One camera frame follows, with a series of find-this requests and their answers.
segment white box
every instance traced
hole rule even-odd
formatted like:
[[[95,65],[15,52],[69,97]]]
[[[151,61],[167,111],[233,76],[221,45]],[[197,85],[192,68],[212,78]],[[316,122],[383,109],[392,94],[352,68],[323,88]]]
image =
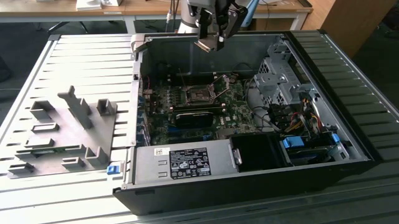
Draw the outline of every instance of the white box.
[[[103,6],[119,6],[123,0],[101,0]]]
[[[76,11],[101,9],[100,0],[76,0]]]

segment power supply label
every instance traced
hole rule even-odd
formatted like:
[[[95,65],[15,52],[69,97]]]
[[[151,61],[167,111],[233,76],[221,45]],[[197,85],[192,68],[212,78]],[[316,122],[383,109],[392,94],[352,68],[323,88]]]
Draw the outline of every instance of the power supply label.
[[[207,148],[169,151],[169,160],[173,180],[211,175]]]

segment motherboard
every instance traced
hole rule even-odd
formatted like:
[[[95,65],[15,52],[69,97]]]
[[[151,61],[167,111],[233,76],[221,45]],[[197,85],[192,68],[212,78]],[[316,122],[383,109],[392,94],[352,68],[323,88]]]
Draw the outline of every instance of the motherboard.
[[[237,74],[220,74],[207,82],[163,82],[144,91],[151,145],[227,139],[237,133],[259,132],[244,100],[246,80]]]

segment green circuit board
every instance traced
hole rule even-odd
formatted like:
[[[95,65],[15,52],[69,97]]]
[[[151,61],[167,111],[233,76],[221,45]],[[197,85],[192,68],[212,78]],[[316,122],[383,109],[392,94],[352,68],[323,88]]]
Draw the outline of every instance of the green circuit board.
[[[149,109],[149,130],[152,145],[175,144],[205,140],[225,139],[225,135],[235,133],[258,132],[254,123],[252,113],[244,101],[243,81],[236,80],[233,75],[229,78],[227,90],[217,98],[217,104],[225,104],[221,114],[213,116],[209,127],[180,130],[173,125],[173,115],[168,112],[172,105],[183,105],[187,101],[183,94],[184,87],[160,86],[153,93]],[[215,92],[219,93],[225,88],[225,82],[215,83]]]

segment blue latch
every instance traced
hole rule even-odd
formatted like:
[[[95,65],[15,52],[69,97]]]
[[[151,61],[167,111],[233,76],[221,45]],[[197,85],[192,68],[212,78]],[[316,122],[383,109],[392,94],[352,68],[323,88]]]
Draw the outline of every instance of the blue latch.
[[[120,174],[120,166],[108,166],[107,167],[107,174],[112,175],[112,174]]]
[[[338,134],[332,134],[332,139],[334,139],[335,142],[340,141]]]
[[[304,146],[304,141],[302,141],[302,138],[299,136],[287,137],[283,140],[283,145],[286,148],[300,147],[300,146]]]

